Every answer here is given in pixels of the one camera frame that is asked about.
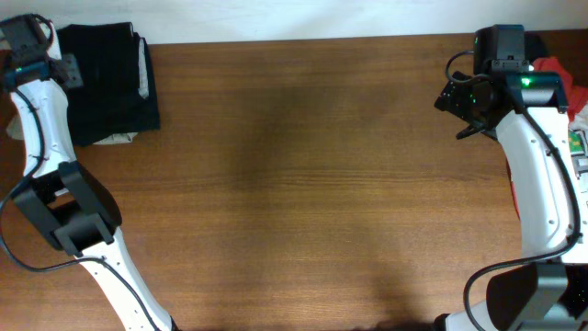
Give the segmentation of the black shorts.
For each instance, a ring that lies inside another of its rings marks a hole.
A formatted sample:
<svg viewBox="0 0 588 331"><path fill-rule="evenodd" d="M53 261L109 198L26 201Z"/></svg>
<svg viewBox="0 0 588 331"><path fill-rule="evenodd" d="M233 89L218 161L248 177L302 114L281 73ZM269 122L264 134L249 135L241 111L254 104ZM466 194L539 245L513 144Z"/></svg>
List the black shorts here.
<svg viewBox="0 0 588 331"><path fill-rule="evenodd" d="M149 47L130 22L69 25L57 36L61 52L75 58L82 80L66 92L73 144L161 128Z"/></svg>

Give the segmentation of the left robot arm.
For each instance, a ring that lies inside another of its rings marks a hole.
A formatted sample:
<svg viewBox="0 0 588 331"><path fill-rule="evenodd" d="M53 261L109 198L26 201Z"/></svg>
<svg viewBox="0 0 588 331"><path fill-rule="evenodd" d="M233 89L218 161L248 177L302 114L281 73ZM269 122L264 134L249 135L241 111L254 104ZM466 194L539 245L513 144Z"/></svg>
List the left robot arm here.
<svg viewBox="0 0 588 331"><path fill-rule="evenodd" d="M57 29L38 14L3 20L1 39L1 85L26 149L7 200L70 265L92 275L126 329L175 329L130 257L118 204L74 152L159 127L145 40L129 22Z"/></svg>

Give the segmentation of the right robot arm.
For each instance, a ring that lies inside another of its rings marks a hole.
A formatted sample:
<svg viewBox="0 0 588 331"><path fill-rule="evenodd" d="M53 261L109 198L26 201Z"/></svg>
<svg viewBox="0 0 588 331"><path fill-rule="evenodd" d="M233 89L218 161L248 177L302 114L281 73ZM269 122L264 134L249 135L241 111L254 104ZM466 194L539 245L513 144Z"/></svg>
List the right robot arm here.
<svg viewBox="0 0 588 331"><path fill-rule="evenodd" d="M473 72L447 71L436 108L462 119L459 133L498 142L507 159L523 254L484 267L484 299L439 315L437 330L584 330L587 326L587 168L571 151L562 78L526 54L520 25L475 34Z"/></svg>

